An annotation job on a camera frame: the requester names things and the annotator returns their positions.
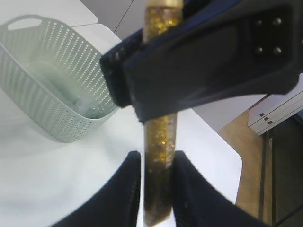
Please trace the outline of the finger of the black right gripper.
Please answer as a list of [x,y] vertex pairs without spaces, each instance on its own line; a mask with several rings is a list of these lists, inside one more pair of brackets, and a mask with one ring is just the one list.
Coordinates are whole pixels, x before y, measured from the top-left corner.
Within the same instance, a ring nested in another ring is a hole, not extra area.
[[287,94],[303,70],[302,37],[300,0],[213,0],[123,64],[137,117]]
[[136,63],[146,60],[144,51],[143,30],[140,29],[110,49],[99,60],[111,98],[121,108],[134,105],[134,96],[130,94],[125,78],[124,63],[131,59]]

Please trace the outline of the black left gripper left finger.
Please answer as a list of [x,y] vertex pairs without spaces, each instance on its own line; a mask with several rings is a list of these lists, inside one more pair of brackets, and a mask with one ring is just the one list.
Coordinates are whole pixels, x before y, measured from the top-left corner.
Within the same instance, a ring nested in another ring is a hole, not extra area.
[[135,227],[141,190],[141,154],[131,151],[109,181],[54,227]]

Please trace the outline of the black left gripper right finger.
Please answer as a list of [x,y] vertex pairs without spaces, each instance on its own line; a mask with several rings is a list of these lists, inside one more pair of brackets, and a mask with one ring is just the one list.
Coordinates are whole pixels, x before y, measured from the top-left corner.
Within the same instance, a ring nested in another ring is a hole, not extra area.
[[178,227],[267,226],[221,195],[183,151],[176,151],[173,161],[172,202]]

